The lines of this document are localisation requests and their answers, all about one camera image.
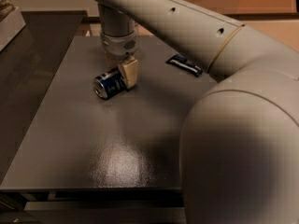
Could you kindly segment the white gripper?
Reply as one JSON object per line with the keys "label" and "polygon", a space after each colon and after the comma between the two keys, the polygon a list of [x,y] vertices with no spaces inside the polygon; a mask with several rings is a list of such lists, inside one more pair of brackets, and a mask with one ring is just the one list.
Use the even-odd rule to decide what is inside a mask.
{"label": "white gripper", "polygon": [[107,66],[110,69],[118,66],[124,84],[130,90],[136,85],[138,78],[138,60],[134,56],[129,56],[137,50],[135,32],[126,36],[111,36],[101,33],[100,38],[104,51],[107,54]]}

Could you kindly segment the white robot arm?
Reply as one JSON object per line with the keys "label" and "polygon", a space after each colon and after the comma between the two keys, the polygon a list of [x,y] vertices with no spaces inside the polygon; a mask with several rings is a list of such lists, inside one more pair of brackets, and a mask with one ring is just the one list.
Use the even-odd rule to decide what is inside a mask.
{"label": "white robot arm", "polygon": [[217,84],[180,135],[188,224],[298,224],[299,56],[184,0],[95,0],[125,14]]}

